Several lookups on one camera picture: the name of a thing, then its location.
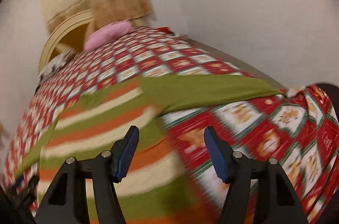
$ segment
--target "pink pillow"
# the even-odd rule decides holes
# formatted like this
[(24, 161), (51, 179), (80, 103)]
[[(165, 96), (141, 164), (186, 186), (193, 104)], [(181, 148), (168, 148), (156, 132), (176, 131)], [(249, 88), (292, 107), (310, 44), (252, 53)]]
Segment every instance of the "pink pillow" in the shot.
[(108, 24), (89, 36), (84, 45), (84, 50), (87, 52), (93, 51), (133, 31), (134, 27), (129, 20)]

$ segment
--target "green blanket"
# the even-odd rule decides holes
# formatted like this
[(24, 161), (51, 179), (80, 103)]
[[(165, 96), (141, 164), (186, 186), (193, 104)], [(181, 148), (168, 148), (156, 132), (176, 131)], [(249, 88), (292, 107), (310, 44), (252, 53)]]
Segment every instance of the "green blanket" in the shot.
[[(128, 223), (208, 223), (202, 203), (158, 117), (162, 114), (281, 94), (264, 81), (236, 75), (136, 77), (83, 96), (64, 110), (24, 158), (16, 175), (40, 162), (41, 199), (69, 156), (92, 158), (124, 137), (140, 140), (129, 173), (116, 184)], [(86, 182), (91, 223), (97, 223), (93, 185)]]

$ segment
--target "bed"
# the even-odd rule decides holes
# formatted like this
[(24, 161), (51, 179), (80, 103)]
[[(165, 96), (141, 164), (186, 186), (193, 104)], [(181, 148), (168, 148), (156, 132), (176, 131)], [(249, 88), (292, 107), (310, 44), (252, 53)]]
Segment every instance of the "bed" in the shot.
[[(54, 38), (53, 49), (61, 40), (62, 37)], [(51, 47), (48, 46), (50, 52), (43, 52), (43, 55), (48, 56), (42, 56), (44, 59), (41, 62), (46, 63), (50, 60), (54, 51)], [(93, 52), (81, 52), (57, 75), (40, 87), (25, 111), (23, 120), (10, 144), (3, 184), (5, 186), (13, 184), (14, 171), (20, 165), (23, 157), (56, 117), (65, 108), (74, 105), (82, 95), (93, 94), (99, 89), (124, 82), (138, 75), (153, 77), (165, 74), (232, 74), (250, 77), (248, 73), (241, 71), (232, 63), (222, 61), (205, 50), (194, 47), (180, 37), (148, 26), (137, 27), (135, 32), (121, 37), (114, 43), (109, 43)], [(307, 90), (310, 93), (320, 93), (320, 99), (321, 95), (327, 97), (316, 86)], [(328, 102), (326, 109), (328, 113), (321, 119), (321, 123), (326, 125), (326, 129), (323, 131), (319, 129), (314, 135), (315, 140), (312, 138), (312, 141), (307, 141), (308, 132), (302, 130), (300, 125), (306, 121), (305, 115), (303, 115), (297, 127), (289, 128), (290, 131), (293, 130), (289, 132), (290, 135), (299, 134), (298, 141), (302, 142), (301, 146), (305, 146), (303, 150), (298, 151), (297, 138), (287, 136), (283, 130), (277, 131), (278, 129), (272, 124), (264, 124), (267, 116), (278, 114), (276, 110), (282, 99), (281, 95), (277, 95), (269, 99), (258, 98), (246, 102), (245, 106), (251, 110), (250, 114), (253, 117), (250, 117), (251, 120), (248, 119), (250, 125), (247, 128), (251, 127), (253, 130), (257, 127), (260, 132), (256, 133), (260, 137), (257, 137), (256, 140), (254, 138), (247, 139), (247, 146), (239, 146), (239, 139), (249, 135), (249, 130), (243, 129), (240, 132), (241, 137), (230, 134), (230, 141), (234, 147), (238, 145), (238, 150), (248, 156), (259, 157), (263, 160), (269, 156), (278, 158), (295, 186), (297, 194), (302, 199), (302, 205), (308, 214), (309, 221), (315, 223), (320, 215), (319, 212), (323, 211), (338, 185), (338, 137), (335, 133), (338, 131), (338, 122), (333, 107)], [(303, 102), (305, 103), (305, 101), (301, 101), (300, 97), (296, 97), (294, 100), (290, 99), (289, 104), (284, 106), (296, 107)], [(234, 106), (240, 117), (246, 118), (245, 115), (248, 115), (249, 111), (245, 109), (244, 103)], [(206, 203), (213, 210), (218, 210), (222, 206), (228, 188), (223, 187), (215, 175), (206, 147), (201, 142), (201, 131), (207, 125), (213, 125), (219, 131), (229, 133), (230, 128), (224, 113), (225, 108), (223, 107), (197, 108), (170, 113), (162, 118), (188, 172), (198, 185)], [(267, 130), (267, 126), (269, 126), (268, 131), (263, 133), (263, 130)], [(329, 145), (329, 141), (335, 142), (335, 144)], [(321, 142), (324, 145), (318, 144), (319, 149), (317, 149), (315, 142)], [(319, 169), (319, 174), (312, 182), (303, 181), (302, 175), (299, 175), (300, 164), (302, 164), (301, 157), (308, 155), (308, 152), (314, 149), (316, 149), (314, 154), (317, 155), (317, 158), (313, 161), (313, 165), (306, 167), (305, 171)], [(36, 165), (25, 172), (23, 184), (27, 183), (35, 173), (37, 173)], [(250, 212), (246, 219), (248, 223), (251, 221), (252, 214), (253, 212)]]

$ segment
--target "checkered quilt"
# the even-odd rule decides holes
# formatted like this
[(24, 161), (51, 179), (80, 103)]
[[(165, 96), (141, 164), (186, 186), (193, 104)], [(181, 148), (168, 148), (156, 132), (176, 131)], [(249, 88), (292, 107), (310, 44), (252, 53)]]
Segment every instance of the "checkered quilt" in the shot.
[[(30, 102), (10, 144), (3, 184), (14, 182), (22, 158), (81, 95), (137, 75), (171, 73), (249, 76), (231, 63), (146, 26), (93, 52), (82, 52), (45, 82)], [(216, 176), (204, 145), (203, 130), (209, 125), (248, 157), (278, 159), (311, 223), (338, 186), (338, 121), (326, 93), (316, 86), (290, 89), (286, 96), (169, 113), (162, 120), (197, 190), (215, 210), (222, 206), (228, 185)], [(26, 171), (24, 182), (36, 171), (36, 166)], [(247, 223), (253, 219), (256, 184), (253, 181), (251, 186)]]

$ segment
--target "green stripe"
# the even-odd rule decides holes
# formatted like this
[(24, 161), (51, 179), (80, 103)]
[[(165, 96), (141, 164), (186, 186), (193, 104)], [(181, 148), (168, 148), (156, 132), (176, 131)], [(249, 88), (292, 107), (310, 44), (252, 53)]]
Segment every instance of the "green stripe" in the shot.
[(31, 165), (35, 164), (40, 159), (40, 153), (43, 146), (47, 145), (50, 141), (54, 133), (54, 128), (57, 125), (58, 118), (55, 119), (54, 123), (52, 123), (47, 131), (41, 136), (40, 140), (35, 144), (33, 148), (29, 151), (29, 153), (24, 157), (23, 161), (19, 168), (15, 171), (14, 176), (22, 174), (25, 170), (27, 170)]
[(301, 146), (298, 142), (293, 142), (289, 149), (287, 150), (287, 152), (285, 153), (284, 157), (280, 160), (280, 164), (284, 164), (286, 162), (286, 160), (289, 158), (289, 156), (291, 155), (291, 153), (294, 151), (294, 149), (299, 148), (299, 151), (301, 152)]
[(317, 140), (316, 139), (313, 139), (309, 144), (308, 144), (308, 146), (307, 147), (305, 147), (303, 150), (302, 150), (302, 156), (305, 156), (305, 154), (306, 153), (308, 153), (310, 150), (311, 150), (311, 148), (313, 148), (314, 147), (314, 145), (317, 143)]
[(170, 74), (141, 77), (139, 83), (162, 114), (281, 94), (260, 79), (234, 75)]
[(213, 166), (212, 161), (209, 159), (207, 162), (204, 162), (200, 166), (198, 166), (196, 169), (192, 171), (193, 176), (195, 179), (199, 178), (199, 176), (207, 169), (209, 169), (211, 166)]
[(61, 137), (64, 135), (68, 135), (68, 134), (75, 133), (75, 132), (82, 132), (91, 127), (102, 125), (105, 122), (111, 121), (114, 118), (118, 118), (122, 114), (126, 114), (129, 111), (136, 109), (140, 106), (146, 105), (146, 104), (150, 104), (150, 102), (147, 103), (145, 97), (143, 95), (140, 95), (126, 103), (120, 104), (99, 115), (93, 116), (84, 121), (77, 122), (63, 129), (56, 130), (53, 134), (52, 139), (57, 139), (58, 137)]
[(44, 196), (44, 195), (42, 195), (42, 194), (40, 194), (40, 193), (37, 194), (37, 200), (38, 200), (38, 204), (39, 204), (39, 205), (41, 204), (41, 200), (42, 200), (43, 196)]
[[(126, 221), (165, 218), (199, 203), (185, 176), (149, 192), (118, 199)], [(95, 216), (94, 199), (87, 199), (87, 205), (89, 215)]]
[(115, 85), (112, 85), (110, 87), (107, 88), (102, 88), (98, 91), (96, 91), (93, 94), (89, 94), (89, 95), (83, 95), (81, 96), (81, 98), (79, 99), (79, 101), (77, 101), (76, 104), (74, 104), (73, 106), (67, 108), (64, 110), (64, 112), (67, 112), (69, 110), (73, 110), (75, 108), (79, 108), (79, 109), (92, 109), (95, 108), (97, 106), (99, 106), (100, 104), (103, 103), (103, 101), (105, 100), (105, 98), (112, 92), (124, 88), (126, 87), (128, 84), (130, 84), (131, 82), (133, 82), (136, 78), (131, 79), (127, 82), (121, 82), (121, 83), (117, 83)]
[(162, 123), (164, 125), (164, 128), (171, 129), (172, 127), (175, 127), (178, 124), (180, 124), (180, 123), (182, 123), (182, 122), (184, 122), (184, 121), (186, 121), (186, 120), (188, 120), (188, 119), (190, 119), (190, 118), (192, 118), (192, 117), (194, 117), (194, 116), (196, 116), (196, 115), (198, 115), (198, 114), (200, 114), (200, 113), (202, 113), (204, 111), (206, 111), (206, 108), (196, 109), (195, 111), (193, 111), (193, 112), (191, 112), (191, 113), (189, 113), (187, 115), (185, 115), (185, 112), (182, 112), (182, 114), (184, 116), (180, 117), (180, 118), (178, 118), (178, 119), (176, 119), (174, 121), (166, 121), (166, 117), (164, 115), (161, 116), (161, 119), (162, 119)]
[[(158, 123), (159, 120), (154, 119), (145, 127), (140, 129), (140, 139), (137, 151), (148, 149), (166, 137), (166, 132), (161, 129)], [(40, 168), (41, 169), (60, 168), (61, 165), (65, 162), (65, 160), (70, 156), (77, 158), (78, 161), (94, 158), (97, 155), (99, 155), (102, 151), (110, 150), (113, 144), (114, 141), (98, 148), (89, 149), (86, 151), (73, 152), (68, 155), (62, 155), (61, 157), (54, 156), (48, 159), (41, 158)]]

